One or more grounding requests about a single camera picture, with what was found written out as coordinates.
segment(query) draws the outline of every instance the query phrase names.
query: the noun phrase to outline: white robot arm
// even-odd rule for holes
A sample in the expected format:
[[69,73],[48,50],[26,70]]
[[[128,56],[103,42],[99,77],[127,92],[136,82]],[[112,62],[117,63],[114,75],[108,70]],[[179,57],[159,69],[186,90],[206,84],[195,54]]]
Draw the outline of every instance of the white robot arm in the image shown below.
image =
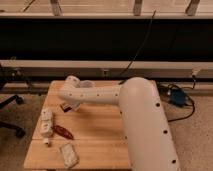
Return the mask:
[[120,107],[133,171],[181,170],[158,91],[150,81],[135,77],[123,85],[81,88],[80,80],[69,76],[59,96],[74,108],[81,102]]

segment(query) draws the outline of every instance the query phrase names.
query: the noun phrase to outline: cable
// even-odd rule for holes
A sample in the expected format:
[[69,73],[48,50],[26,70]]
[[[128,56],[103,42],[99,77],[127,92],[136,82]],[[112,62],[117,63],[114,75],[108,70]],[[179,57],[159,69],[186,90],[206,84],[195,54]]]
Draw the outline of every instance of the cable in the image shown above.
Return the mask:
[[170,119],[170,120],[168,120],[168,122],[175,122],[175,121],[180,121],[180,120],[190,118],[195,113],[195,103],[191,98],[190,98],[190,101],[191,101],[192,105],[186,105],[186,106],[192,106],[192,112],[189,115],[180,117],[180,118]]
[[[169,85],[168,85],[168,88],[169,88],[169,90],[172,90],[172,89],[174,89],[174,88],[175,88],[175,89],[181,89],[181,90],[183,90],[182,87],[179,87],[179,86],[177,86],[176,84],[169,84]],[[190,117],[195,113],[195,102],[194,102],[194,100],[193,100],[188,94],[186,94],[186,97],[187,97],[187,100],[188,100],[191,104],[185,104],[185,106],[191,106],[191,107],[192,107],[191,113],[188,114],[187,116],[184,116],[184,117],[175,118],[175,119],[170,119],[170,120],[168,120],[168,122],[175,122],[175,121],[180,121],[180,120],[188,119],[188,118],[190,118]]]
[[155,14],[156,14],[156,10],[153,12],[153,15],[152,15],[152,18],[150,19],[150,23],[149,23],[149,26],[148,26],[145,38],[144,38],[143,42],[141,43],[141,45],[139,46],[138,50],[136,51],[135,56],[132,58],[131,62],[127,65],[127,67],[123,71],[121,71],[120,74],[118,74],[117,77],[120,77],[121,75],[123,75],[130,68],[130,66],[132,65],[132,63],[136,60],[136,58],[138,57],[138,55],[140,54],[140,52],[143,50],[143,48],[146,45],[146,42],[147,42],[147,40],[149,38]]

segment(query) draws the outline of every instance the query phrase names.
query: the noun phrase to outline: gray floor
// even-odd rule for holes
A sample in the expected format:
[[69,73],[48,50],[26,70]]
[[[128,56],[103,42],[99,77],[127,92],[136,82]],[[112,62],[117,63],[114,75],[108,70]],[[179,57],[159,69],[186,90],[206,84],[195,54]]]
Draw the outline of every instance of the gray floor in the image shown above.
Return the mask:
[[[41,111],[45,96],[21,95],[25,104],[10,104],[0,110],[0,120],[17,124],[27,131],[17,139],[13,131],[0,128],[0,171],[22,171],[30,139]],[[9,95],[0,95],[0,101]],[[182,171],[213,170],[213,97],[193,96],[196,112],[193,117],[170,123]],[[168,118],[180,117],[190,112],[164,103]]]
[[[0,101],[10,95],[1,95]],[[0,110],[0,120],[16,124],[26,131],[26,136],[18,139],[14,131],[0,128],[0,171],[22,171],[38,116],[45,96],[20,95],[25,103],[17,105],[15,102]]]

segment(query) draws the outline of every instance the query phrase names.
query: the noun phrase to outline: wooden tabletop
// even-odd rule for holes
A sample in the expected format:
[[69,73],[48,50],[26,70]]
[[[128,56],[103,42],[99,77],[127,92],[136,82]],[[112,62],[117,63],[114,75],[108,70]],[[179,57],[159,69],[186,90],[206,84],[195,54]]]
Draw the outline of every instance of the wooden tabletop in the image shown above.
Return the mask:
[[[116,81],[96,81],[96,86],[117,84]],[[54,113],[54,123],[65,127],[74,136],[66,140],[56,134],[51,138],[51,147],[42,143],[39,118],[24,162],[25,169],[64,169],[59,147],[70,142],[79,156],[74,169],[122,169],[130,170],[127,144],[117,106],[81,104],[77,111],[64,113],[59,106],[58,89],[63,81],[53,81],[43,107]]]

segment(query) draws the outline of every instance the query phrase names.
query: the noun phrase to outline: office chair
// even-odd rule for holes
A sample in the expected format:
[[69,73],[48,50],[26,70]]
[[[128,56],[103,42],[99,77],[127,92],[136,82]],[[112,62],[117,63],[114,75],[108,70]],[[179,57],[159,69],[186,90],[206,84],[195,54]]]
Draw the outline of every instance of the office chair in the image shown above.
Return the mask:
[[[0,75],[0,78],[2,80],[2,81],[0,81],[0,90],[1,90],[6,83],[6,79],[5,79],[6,77],[4,75],[4,71],[3,71],[1,64],[0,64],[0,69],[1,69],[1,73],[2,73],[2,76]],[[20,105],[24,102],[23,99],[21,97],[19,97],[18,95],[13,95],[13,96],[9,97],[8,99],[6,99],[5,101],[0,102],[0,110],[3,107],[10,104],[11,102],[13,102],[14,100],[16,101],[16,103],[18,105]],[[16,131],[15,135],[18,138],[22,138],[25,135],[25,131],[22,128],[20,128],[16,125],[13,125],[13,124],[9,124],[9,123],[5,123],[5,122],[0,121],[0,128],[8,128],[8,129],[15,130]]]

